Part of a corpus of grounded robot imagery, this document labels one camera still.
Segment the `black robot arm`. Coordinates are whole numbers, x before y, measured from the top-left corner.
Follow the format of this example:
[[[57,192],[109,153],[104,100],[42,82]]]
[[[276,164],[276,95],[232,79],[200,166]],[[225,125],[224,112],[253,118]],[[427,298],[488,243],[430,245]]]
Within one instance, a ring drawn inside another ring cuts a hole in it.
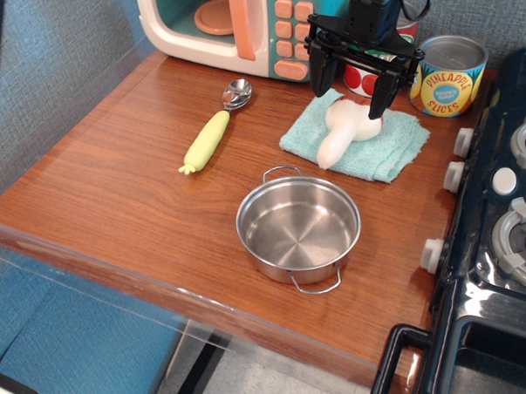
[[[349,0],[342,17],[311,14],[305,39],[310,64],[311,89],[322,97],[331,89],[338,64],[353,65],[377,78],[369,119],[383,116],[400,90],[410,86],[426,53],[398,32],[400,14],[420,21],[428,12],[410,11],[404,0]]]

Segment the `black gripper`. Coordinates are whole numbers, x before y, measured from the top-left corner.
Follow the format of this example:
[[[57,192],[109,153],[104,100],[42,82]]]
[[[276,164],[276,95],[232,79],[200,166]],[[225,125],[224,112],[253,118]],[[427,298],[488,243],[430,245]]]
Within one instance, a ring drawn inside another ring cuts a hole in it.
[[[409,21],[424,17],[423,12],[409,9],[405,0],[349,0],[341,16],[310,14],[305,48],[314,95],[322,97],[331,89],[338,61],[364,65],[369,72],[379,71],[368,115],[370,120],[380,119],[405,85],[411,85],[425,55],[398,34],[401,15]],[[393,57],[390,71],[378,58],[366,57],[371,50]]]

